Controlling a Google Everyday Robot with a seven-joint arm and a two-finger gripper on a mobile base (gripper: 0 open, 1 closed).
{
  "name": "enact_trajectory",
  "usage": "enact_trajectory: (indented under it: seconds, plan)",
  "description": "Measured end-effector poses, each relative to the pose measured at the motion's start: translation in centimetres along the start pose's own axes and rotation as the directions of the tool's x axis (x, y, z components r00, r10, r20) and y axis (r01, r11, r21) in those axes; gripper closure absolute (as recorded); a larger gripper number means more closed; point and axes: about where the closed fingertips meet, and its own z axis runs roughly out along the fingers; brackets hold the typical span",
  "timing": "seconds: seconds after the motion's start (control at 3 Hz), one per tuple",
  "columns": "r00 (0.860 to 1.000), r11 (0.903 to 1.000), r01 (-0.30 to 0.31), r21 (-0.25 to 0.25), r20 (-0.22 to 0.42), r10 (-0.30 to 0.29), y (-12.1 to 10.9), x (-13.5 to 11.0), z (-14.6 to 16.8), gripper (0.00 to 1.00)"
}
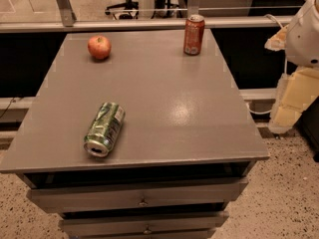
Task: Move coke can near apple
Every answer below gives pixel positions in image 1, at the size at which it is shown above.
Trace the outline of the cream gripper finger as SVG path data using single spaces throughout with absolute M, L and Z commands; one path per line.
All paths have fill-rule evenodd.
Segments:
M 312 103 L 319 97 L 319 69 L 298 67 L 283 74 L 276 89 L 276 99 L 268 125 L 272 133 L 283 134 L 293 128 Z
M 282 27 L 275 35 L 266 41 L 264 48 L 275 52 L 285 50 L 287 29 L 288 26 Z

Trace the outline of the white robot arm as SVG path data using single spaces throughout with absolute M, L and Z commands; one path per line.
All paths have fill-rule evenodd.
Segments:
M 285 52 L 285 62 L 297 66 L 278 81 L 268 128 L 282 134 L 289 131 L 319 97 L 319 0 L 307 0 L 290 23 L 264 45 L 267 50 Z

